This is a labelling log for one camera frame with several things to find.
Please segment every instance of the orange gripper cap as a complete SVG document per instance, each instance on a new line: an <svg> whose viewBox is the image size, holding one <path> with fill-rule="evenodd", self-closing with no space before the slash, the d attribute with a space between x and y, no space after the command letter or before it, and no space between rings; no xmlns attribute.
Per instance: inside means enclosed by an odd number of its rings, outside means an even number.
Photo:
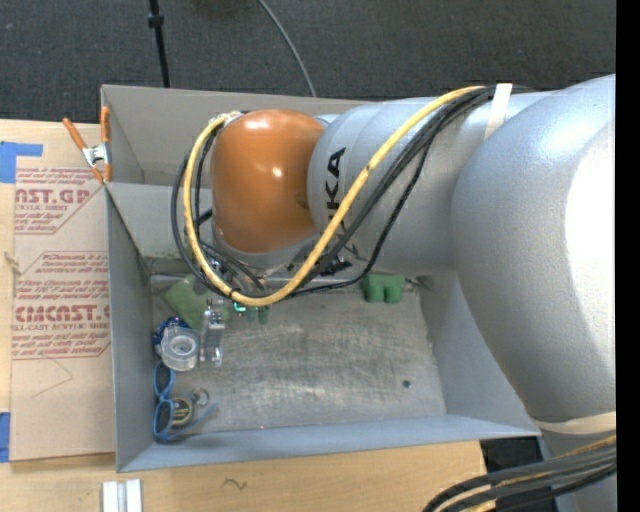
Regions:
<svg viewBox="0 0 640 512"><path fill-rule="evenodd" d="M311 235L307 169L323 131L293 110L257 110L225 126L211 157L218 236L239 251L265 253Z"/></svg>

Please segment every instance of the blue object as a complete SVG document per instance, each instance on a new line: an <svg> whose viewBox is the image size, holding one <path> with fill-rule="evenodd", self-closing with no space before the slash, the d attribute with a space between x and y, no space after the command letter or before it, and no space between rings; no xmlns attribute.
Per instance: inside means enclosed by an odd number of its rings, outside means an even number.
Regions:
<svg viewBox="0 0 640 512"><path fill-rule="evenodd" d="M211 414L218 404L209 406L202 415L183 428L172 428L174 424L175 403L169 397L173 383L175 382L175 372L167 367L162 361L153 370L153 391L158 399L156 410L153 414L153 436L161 443L168 443L181 438L184 434L195 428Z"/></svg>
<svg viewBox="0 0 640 512"><path fill-rule="evenodd" d="M0 412L0 462L9 462L9 418L8 412Z"/></svg>
<svg viewBox="0 0 640 512"><path fill-rule="evenodd" d="M156 332L151 335L151 345L153 346L153 350L156 354L160 355L159 346L162 341L162 337L164 336L164 331L167 327L171 327L172 325L177 325L178 327L186 327L187 329L191 329L191 326L187 322L185 322L179 316L171 316L167 318L164 322L162 322Z"/></svg>
<svg viewBox="0 0 640 512"><path fill-rule="evenodd" d="M19 156L42 156L42 144L21 144L0 141L0 183L16 182L16 162Z"/></svg>

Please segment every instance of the yellow cable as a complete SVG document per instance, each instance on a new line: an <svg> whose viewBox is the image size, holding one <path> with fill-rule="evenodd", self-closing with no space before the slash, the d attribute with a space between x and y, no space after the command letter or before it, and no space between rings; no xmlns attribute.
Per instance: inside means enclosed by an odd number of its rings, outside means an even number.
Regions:
<svg viewBox="0 0 640 512"><path fill-rule="evenodd" d="M356 196L364 186L364 184L369 179L369 175L375 168L380 164L380 162L384 159L385 156L391 151L391 149L398 143L402 137L404 137L411 128L417 125L421 120L425 117L429 116L433 112L435 112L438 108L440 108L445 103L448 103L463 94L466 94L470 91L481 89L482 86L471 86L465 87L462 89L457 89L455 91L451 91L447 94L440 96L435 99L428 105L422 107L415 114L413 114L407 121L400 126L386 141L380 148L375 152L375 154L371 157L367 165L360 171L356 180L349 188L349 191L344 196L340 207L336 211L335 215L327 225L326 229L322 233L322 236L314 246L313 250L307 256L307 259L304 261L298 272L291 278L291 280L285 284L282 288L275 291L271 295L267 295L266 297L248 297L238 291L234 291L227 283L225 283L211 268L209 262L207 261L205 255L200 249L198 244L198 240L196 238L196 230L193 221L193 216L191 212L191 180L193 178L193 170L196 164L196 159L198 154L200 153L200 149L202 148L205 140L215 130L218 126L222 125L228 119L233 118L238 115L237 113L224 114L216 120L214 120L209 126L207 126L198 139L196 140L193 148L191 150L191 154L189 155L189 159L187 161L187 166L185 168L185 176L184 176L184 191L183 191L183 202L184 202L184 217L185 217L185 227L187 230L187 238L189 239L189 244L193 249L193 253L198 261L200 267L204 271L207 278L211 281L211 283L218 288L224 295L228 296L230 299L244 304L246 306L268 306L270 304L274 304L276 302L281 301L287 295L292 293L298 285L302 282L302 280L307 276L307 274L313 269L313 266L316 264L320 256L322 255L322 251L327 247L333 236L335 235L340 223L346 216L347 212L351 208L351 204L355 200Z"/></svg>
<svg viewBox="0 0 640 512"><path fill-rule="evenodd" d="M586 444L584 446L579 446L578 448L574 448L573 450L570 450L568 452L561 453L560 455L557 455L556 457L554 457L554 459L563 459L571 455L579 455L581 453L597 450L598 448L605 448L607 446L611 446L612 444L616 443L617 440L618 440L618 433L616 432L615 434L611 434L607 437L599 439L598 441L594 441L593 443Z"/></svg>
<svg viewBox="0 0 640 512"><path fill-rule="evenodd" d="M496 501L490 500L490 501L485 501L484 503L480 503L480 505L476 505L475 507L471 507L467 509L465 512L489 512L495 509L496 509Z"/></svg>

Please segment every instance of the green connector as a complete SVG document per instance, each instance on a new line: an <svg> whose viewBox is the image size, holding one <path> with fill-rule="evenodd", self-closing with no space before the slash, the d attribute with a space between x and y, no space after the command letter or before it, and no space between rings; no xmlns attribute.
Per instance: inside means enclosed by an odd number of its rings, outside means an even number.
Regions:
<svg viewBox="0 0 640 512"><path fill-rule="evenodd" d="M269 306L265 306L258 310L258 322L265 325L269 321Z"/></svg>
<svg viewBox="0 0 640 512"><path fill-rule="evenodd" d="M402 300L404 277L394 274L367 274L360 282L367 302L397 304Z"/></svg>
<svg viewBox="0 0 640 512"><path fill-rule="evenodd" d="M253 322L256 319L256 316L258 316L258 308L256 306L249 306L247 308L247 320L249 320L249 322Z"/></svg>

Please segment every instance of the metal clip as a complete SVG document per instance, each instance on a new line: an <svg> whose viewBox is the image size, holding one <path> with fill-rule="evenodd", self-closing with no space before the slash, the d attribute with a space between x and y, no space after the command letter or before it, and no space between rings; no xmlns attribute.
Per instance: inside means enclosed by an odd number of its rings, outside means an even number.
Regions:
<svg viewBox="0 0 640 512"><path fill-rule="evenodd" d="M62 124L64 124L65 128L69 131L69 134L71 135L73 142L75 142L76 146L78 146L78 149L82 151L84 159L91 167L91 172L100 183L111 181L111 125L109 123L110 116L111 112L109 111L109 108L102 107L102 110L100 111L101 142L97 146L91 148L87 146L76 127L68 118L65 117L62 120ZM96 163L100 160L104 161L104 176L100 174L100 171L96 167Z"/></svg>
<svg viewBox="0 0 640 512"><path fill-rule="evenodd" d="M222 127L224 128L225 126L227 126L231 121L237 119L238 117L244 115L243 112L240 112L239 110L234 110L232 112L228 112L226 114L218 114L214 117L212 117L211 119L209 119L209 122L207 124L212 124L215 121L217 121L220 118L225 118L225 122L223 123Z"/></svg>
<svg viewBox="0 0 640 512"><path fill-rule="evenodd" d="M207 309L202 313L202 329L200 330L200 362L207 357L215 366L222 365L222 335L224 334L222 318L222 299L214 304L212 297L207 297Z"/></svg>

